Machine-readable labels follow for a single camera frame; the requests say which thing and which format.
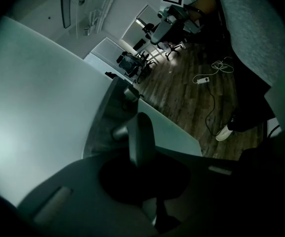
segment office chair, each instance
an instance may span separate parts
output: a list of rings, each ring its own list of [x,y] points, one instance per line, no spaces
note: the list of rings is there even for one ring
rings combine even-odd
[[[153,24],[149,23],[142,30],[146,33],[145,37],[150,40],[151,35],[156,31],[157,28],[158,28],[158,25],[154,26]],[[166,56],[168,61],[169,61],[169,56],[172,52],[176,52],[176,53],[178,53],[178,55],[180,55],[180,52],[176,51],[176,49],[178,47],[183,48],[181,45],[171,46],[168,44],[169,40],[172,43],[180,43],[183,40],[182,39],[183,36],[181,36],[180,33],[181,33],[181,29],[174,28],[170,31],[170,33],[166,34],[166,37],[164,40],[157,43],[157,47],[160,50],[165,51],[165,56]]]

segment black chair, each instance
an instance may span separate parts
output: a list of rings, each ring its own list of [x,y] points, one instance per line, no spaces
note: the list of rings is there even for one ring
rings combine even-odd
[[[147,39],[151,39],[151,35],[155,32],[155,30],[157,29],[158,25],[154,26],[153,24],[147,24],[142,30],[146,33],[145,37]],[[178,33],[178,29],[172,29],[171,31],[169,31],[169,33],[166,34],[166,40],[170,40],[170,42],[173,43],[180,43],[183,38],[182,36]],[[172,52],[176,52],[178,53],[178,55],[180,55],[180,53],[178,51],[176,51],[176,49],[178,47],[182,47],[181,45],[177,45],[174,47],[171,47],[170,45],[168,45],[168,47],[170,48],[170,52],[169,53],[165,53],[165,56],[167,58],[167,60],[169,61],[169,56]]]

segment gray sleeve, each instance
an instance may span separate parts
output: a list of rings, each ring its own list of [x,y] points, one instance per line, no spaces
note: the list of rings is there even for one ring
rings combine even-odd
[[[220,0],[238,58],[270,86],[285,71],[285,24],[268,0]]]

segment wooden floor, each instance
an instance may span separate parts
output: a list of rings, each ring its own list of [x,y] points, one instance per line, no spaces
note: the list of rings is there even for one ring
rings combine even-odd
[[[213,98],[206,83],[193,84],[192,79],[197,74],[214,73],[212,61],[223,57],[208,56],[204,47],[197,44],[189,44],[179,52],[180,56],[171,54],[170,62],[161,59],[150,76],[135,84],[135,88],[144,95],[144,101],[197,139],[203,156],[238,160],[243,150],[260,144],[263,126],[243,133],[233,132],[227,140],[216,141],[205,125],[205,117],[213,109]],[[216,134],[237,106],[233,74],[219,72],[210,76],[208,85],[216,103],[208,125]]]

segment person's leg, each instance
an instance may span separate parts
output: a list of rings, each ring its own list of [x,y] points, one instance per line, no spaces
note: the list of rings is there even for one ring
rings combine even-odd
[[[216,136],[218,141],[227,139],[232,131],[244,132],[275,117],[264,98],[270,86],[233,56],[239,108]]]
[[[215,0],[197,0],[190,5],[201,10],[206,15],[216,10]],[[192,10],[189,10],[189,14],[190,14],[190,18],[193,21],[196,21],[202,17],[200,13],[196,11],[192,11]]]

